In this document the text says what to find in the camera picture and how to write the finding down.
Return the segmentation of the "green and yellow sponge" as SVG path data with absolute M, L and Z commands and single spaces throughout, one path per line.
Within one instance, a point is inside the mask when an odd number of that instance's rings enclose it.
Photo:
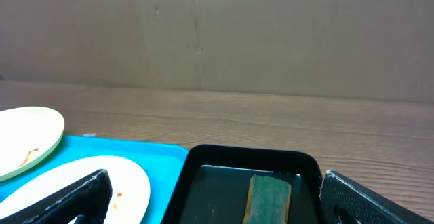
M 243 224 L 287 224 L 292 186 L 270 176 L 250 179 Z

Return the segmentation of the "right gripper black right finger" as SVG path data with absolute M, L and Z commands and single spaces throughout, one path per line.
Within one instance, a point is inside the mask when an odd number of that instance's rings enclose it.
M 333 170 L 325 174 L 320 199 L 327 223 L 433 224 Z

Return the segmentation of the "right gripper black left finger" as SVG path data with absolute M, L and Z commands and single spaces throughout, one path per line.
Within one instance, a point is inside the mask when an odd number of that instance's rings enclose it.
M 1 219 L 1 224 L 103 224 L 112 197 L 105 169 L 98 169 L 63 189 Z

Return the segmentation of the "white plate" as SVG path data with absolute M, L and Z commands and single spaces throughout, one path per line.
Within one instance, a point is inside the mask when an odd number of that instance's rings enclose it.
M 75 160 L 37 176 L 2 201 L 1 218 L 29 207 L 99 169 L 108 172 L 113 190 L 104 224 L 139 224 L 149 204 L 149 178 L 132 160 L 107 155 Z

